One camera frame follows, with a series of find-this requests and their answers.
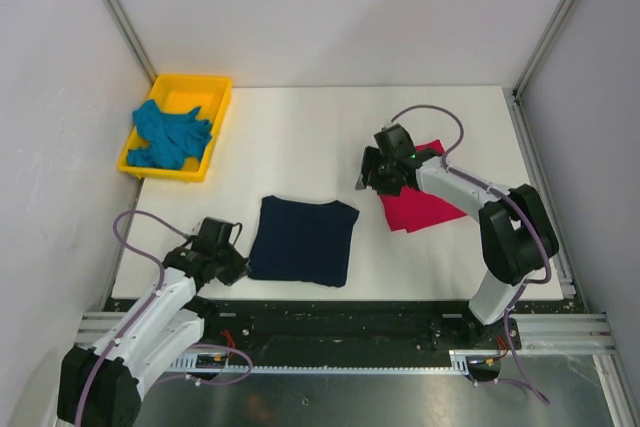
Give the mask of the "magenta t-shirt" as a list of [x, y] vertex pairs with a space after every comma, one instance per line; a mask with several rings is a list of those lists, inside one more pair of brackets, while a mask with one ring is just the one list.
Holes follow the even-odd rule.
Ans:
[[448, 202], [408, 187], [399, 196], [380, 195], [379, 199], [391, 231], [413, 233], [466, 216]]

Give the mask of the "navy blue t-shirt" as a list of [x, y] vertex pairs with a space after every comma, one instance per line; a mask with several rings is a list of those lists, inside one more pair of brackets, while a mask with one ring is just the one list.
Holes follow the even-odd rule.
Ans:
[[312, 204], [263, 198], [249, 277], [345, 286], [358, 217], [357, 209], [338, 200]]

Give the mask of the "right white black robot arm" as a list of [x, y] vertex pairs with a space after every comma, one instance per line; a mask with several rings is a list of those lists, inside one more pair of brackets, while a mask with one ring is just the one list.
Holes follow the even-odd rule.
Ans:
[[530, 284], [551, 280], [550, 259], [559, 244], [538, 191], [482, 180], [448, 162], [446, 153], [418, 151], [409, 133], [393, 124], [374, 135], [365, 148], [358, 190], [397, 196], [411, 188], [436, 196], [474, 219], [488, 269], [468, 302], [471, 317], [461, 323], [463, 340], [484, 348], [497, 336], [498, 321]]

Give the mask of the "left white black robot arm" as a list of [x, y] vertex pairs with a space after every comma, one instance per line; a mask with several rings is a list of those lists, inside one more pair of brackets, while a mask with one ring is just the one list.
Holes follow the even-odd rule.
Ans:
[[216, 304], [200, 296], [213, 280], [231, 286], [248, 272], [235, 247], [241, 223], [207, 217], [156, 264], [149, 290], [90, 347], [73, 346], [61, 364], [57, 417], [73, 426], [131, 426], [144, 397], [181, 354], [221, 334]]

